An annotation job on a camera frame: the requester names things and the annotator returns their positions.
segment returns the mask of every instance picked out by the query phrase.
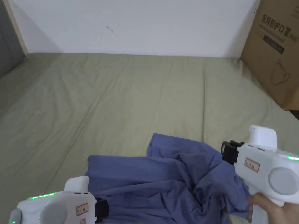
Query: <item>crumpled fabric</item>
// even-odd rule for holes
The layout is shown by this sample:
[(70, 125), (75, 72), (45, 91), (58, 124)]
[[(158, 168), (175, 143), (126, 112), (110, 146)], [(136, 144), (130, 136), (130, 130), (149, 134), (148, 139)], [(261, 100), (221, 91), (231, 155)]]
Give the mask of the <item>crumpled fabric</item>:
[(245, 218), (248, 187), (207, 144), (154, 134), (147, 157), (91, 155), (88, 191), (108, 201), (105, 223), (227, 224)]

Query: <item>white sticker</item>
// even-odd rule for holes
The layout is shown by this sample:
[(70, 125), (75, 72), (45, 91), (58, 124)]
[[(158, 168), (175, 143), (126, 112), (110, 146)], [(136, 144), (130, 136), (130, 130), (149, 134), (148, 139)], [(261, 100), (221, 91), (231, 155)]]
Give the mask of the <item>white sticker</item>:
[(88, 203), (76, 207), (76, 215), (82, 215), (88, 212)]
[(252, 169), (255, 172), (258, 172), (259, 169), (260, 169), (260, 164), (253, 161), (253, 160), (251, 160), (251, 159), (249, 159), (249, 158), (245, 159), (245, 164), (244, 165), (247, 166), (249, 169)]

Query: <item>human hand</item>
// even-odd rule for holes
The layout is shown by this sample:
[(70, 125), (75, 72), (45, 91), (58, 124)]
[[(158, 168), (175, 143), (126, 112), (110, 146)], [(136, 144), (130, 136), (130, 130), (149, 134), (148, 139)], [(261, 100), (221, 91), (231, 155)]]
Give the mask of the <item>human hand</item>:
[(262, 193), (251, 195), (247, 200), (252, 204), (249, 208), (249, 221), (252, 220), (253, 205), (259, 205), (267, 212), (269, 224), (296, 224), (299, 222), (299, 204), (285, 203), (281, 208)]

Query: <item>gray circular button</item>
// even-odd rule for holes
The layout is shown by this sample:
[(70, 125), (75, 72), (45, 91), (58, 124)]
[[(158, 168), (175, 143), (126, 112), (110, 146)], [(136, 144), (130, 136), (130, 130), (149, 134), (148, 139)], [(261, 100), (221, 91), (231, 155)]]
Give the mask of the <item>gray circular button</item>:
[(288, 168), (274, 168), (269, 173), (268, 181), (271, 188), (279, 194), (292, 195), (299, 191), (299, 177)]
[(61, 202), (48, 204), (42, 210), (39, 218), (41, 224), (64, 224), (68, 211)]

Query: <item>bed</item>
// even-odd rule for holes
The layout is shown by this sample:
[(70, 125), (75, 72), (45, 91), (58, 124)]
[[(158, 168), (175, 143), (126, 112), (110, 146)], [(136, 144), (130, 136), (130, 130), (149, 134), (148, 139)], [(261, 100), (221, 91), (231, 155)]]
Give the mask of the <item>bed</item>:
[(220, 150), (246, 142), (252, 124), (299, 153), (299, 121), (240, 59), (29, 54), (0, 79), (0, 216), (84, 175), (90, 154), (145, 156), (153, 133)]

